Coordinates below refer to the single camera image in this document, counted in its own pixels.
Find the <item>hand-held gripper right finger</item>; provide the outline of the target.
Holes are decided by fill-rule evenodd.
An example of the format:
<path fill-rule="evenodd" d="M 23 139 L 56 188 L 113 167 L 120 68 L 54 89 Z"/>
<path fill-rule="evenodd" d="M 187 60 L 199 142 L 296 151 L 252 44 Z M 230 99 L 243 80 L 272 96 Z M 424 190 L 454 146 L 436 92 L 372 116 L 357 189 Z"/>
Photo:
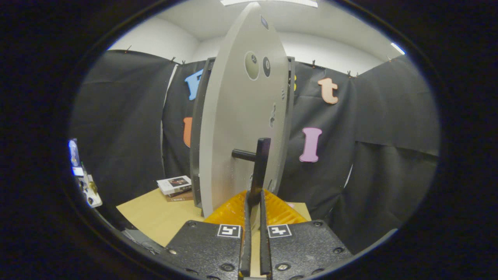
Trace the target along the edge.
<path fill-rule="evenodd" d="M 267 280 L 311 277 L 352 257 L 324 221 L 307 221 L 276 195 L 261 191 L 260 274 Z"/>

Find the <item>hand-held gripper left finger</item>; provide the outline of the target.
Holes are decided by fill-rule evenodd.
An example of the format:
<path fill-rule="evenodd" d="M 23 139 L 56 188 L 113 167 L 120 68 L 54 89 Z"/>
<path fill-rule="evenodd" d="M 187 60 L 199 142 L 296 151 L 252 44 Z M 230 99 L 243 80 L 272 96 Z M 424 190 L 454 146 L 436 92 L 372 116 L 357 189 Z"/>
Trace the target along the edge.
<path fill-rule="evenodd" d="M 242 280 L 251 274 L 251 222 L 246 190 L 203 222 L 189 220 L 165 247 L 165 261 L 210 280 Z"/>

